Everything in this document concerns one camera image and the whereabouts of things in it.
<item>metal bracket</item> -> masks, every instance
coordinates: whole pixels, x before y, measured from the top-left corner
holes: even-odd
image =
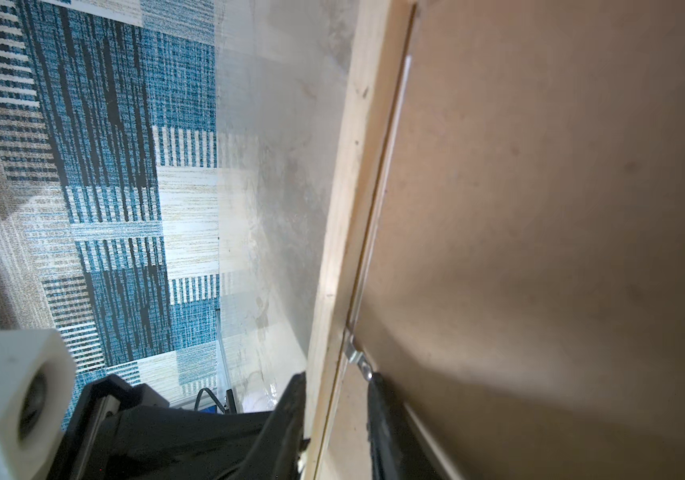
[[[348,363],[355,363],[364,379],[368,382],[371,380],[371,363],[366,360],[366,355],[364,352],[357,350],[355,344],[353,343],[353,334],[347,333],[347,342],[345,343],[345,356],[347,357]]]

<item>black cable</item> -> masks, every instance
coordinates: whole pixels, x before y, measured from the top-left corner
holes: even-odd
[[[199,394],[196,396],[196,404],[194,405],[194,412],[198,412],[198,405],[201,403],[201,397],[203,396],[203,392],[206,392],[209,394],[210,397],[214,400],[214,403],[222,410],[222,413],[227,413],[228,411],[225,410],[225,407],[222,406],[222,403],[220,400],[217,399],[217,397],[214,396],[214,393],[209,390],[206,387],[203,387],[203,389],[199,390]]]
[[[224,472],[220,473],[216,477],[214,477],[212,480],[225,480],[226,478],[230,477],[231,475],[235,474],[239,468],[241,468],[241,465],[243,465],[243,462],[238,462],[234,466],[228,468]]]

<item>wooden panel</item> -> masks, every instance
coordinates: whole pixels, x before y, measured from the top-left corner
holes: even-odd
[[[371,0],[359,5],[308,352],[308,478],[316,478],[321,465],[328,417],[336,404],[343,332],[411,12],[412,5],[405,0]]]
[[[366,423],[368,384],[355,365],[342,372],[339,402],[332,419],[328,447],[323,456],[327,472],[343,478],[370,478],[371,457]]]
[[[356,336],[466,474],[685,478],[685,2],[428,6]]]

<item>brown cardboard surface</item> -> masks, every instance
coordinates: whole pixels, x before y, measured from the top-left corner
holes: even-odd
[[[431,2],[396,142],[356,336],[465,472],[685,478],[685,2]]]

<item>plywood edge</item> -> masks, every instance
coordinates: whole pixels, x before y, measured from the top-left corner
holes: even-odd
[[[367,0],[359,6],[308,352],[308,479],[317,477],[326,449],[345,324],[412,10],[406,0]]]

